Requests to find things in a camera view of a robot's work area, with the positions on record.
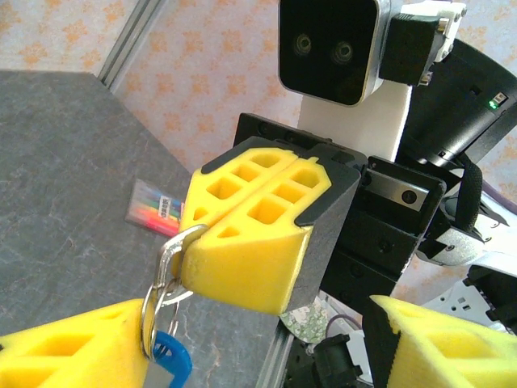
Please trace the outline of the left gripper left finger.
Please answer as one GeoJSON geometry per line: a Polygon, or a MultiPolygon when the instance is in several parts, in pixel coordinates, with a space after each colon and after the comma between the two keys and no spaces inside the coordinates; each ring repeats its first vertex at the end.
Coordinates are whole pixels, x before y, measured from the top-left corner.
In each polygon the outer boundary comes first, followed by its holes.
{"type": "Polygon", "coordinates": [[[142,387],[141,299],[1,338],[2,387],[142,387]]]}

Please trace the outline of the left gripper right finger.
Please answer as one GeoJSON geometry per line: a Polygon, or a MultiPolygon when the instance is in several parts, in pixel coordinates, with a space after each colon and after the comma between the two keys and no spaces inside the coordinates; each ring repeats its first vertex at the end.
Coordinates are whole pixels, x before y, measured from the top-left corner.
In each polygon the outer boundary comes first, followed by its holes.
{"type": "Polygon", "coordinates": [[[395,298],[363,313],[375,387],[514,387],[516,338],[395,298]]]}

